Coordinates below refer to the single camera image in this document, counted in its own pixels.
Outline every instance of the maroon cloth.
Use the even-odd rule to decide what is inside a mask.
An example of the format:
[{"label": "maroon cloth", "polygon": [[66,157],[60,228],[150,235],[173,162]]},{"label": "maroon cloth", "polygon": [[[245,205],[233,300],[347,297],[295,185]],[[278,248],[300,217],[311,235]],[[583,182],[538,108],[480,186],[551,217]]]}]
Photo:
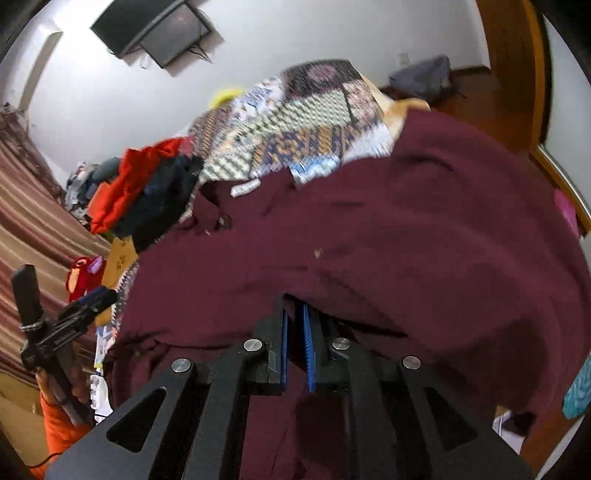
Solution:
[{"label": "maroon cloth", "polygon": [[[479,411],[543,413],[589,351],[591,282],[551,187],[522,162],[446,115],[411,111],[390,158],[303,187],[286,169],[237,198],[243,182],[205,185],[191,224],[142,254],[109,376],[115,404],[178,357],[249,338],[291,293],[404,332],[357,338],[434,362]],[[214,231],[220,217],[231,226]],[[245,479],[341,473],[341,412],[290,373],[285,396],[251,400]]]}]

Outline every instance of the metal screw head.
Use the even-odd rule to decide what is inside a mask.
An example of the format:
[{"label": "metal screw head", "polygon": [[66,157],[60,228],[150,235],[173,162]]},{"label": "metal screw head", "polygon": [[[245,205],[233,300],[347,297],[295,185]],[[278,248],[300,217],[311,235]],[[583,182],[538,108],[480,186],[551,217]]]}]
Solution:
[{"label": "metal screw head", "polygon": [[414,355],[405,356],[402,364],[409,370],[417,370],[421,366],[421,360]]},{"label": "metal screw head", "polygon": [[191,368],[191,360],[186,358],[177,358],[171,365],[174,372],[181,374]]},{"label": "metal screw head", "polygon": [[333,340],[333,348],[335,350],[347,350],[351,346],[351,340],[348,338],[338,337]]},{"label": "metal screw head", "polygon": [[251,338],[244,342],[244,350],[247,352],[256,352],[262,348],[262,342],[256,338]]}]

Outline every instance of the gray bag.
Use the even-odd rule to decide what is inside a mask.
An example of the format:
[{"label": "gray bag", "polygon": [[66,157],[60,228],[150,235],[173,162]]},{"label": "gray bag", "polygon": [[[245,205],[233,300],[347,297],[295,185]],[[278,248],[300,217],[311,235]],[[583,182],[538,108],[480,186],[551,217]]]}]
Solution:
[{"label": "gray bag", "polygon": [[390,86],[409,97],[435,102],[453,90],[449,58],[441,55],[390,75]]}]

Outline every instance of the white label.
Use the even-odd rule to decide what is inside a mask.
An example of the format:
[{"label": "white label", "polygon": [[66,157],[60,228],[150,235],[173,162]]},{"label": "white label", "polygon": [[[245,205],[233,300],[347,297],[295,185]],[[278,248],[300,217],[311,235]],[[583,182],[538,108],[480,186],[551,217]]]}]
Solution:
[{"label": "white label", "polygon": [[254,179],[247,183],[243,183],[242,185],[233,186],[230,190],[230,195],[232,195],[232,197],[240,197],[242,195],[246,195],[247,193],[252,192],[253,190],[256,190],[260,186],[261,180]]}]

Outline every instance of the cardboard tag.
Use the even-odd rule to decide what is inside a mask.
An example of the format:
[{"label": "cardboard tag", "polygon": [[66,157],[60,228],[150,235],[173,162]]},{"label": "cardboard tag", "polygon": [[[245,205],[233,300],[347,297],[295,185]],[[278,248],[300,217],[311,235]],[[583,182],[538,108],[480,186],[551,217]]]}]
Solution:
[{"label": "cardboard tag", "polygon": [[[111,251],[107,258],[107,265],[103,273],[102,284],[107,288],[115,288],[121,275],[138,259],[134,241],[129,236],[123,240],[115,238],[111,245]],[[95,318],[95,325],[100,327],[111,320],[111,309],[106,309]]]}]

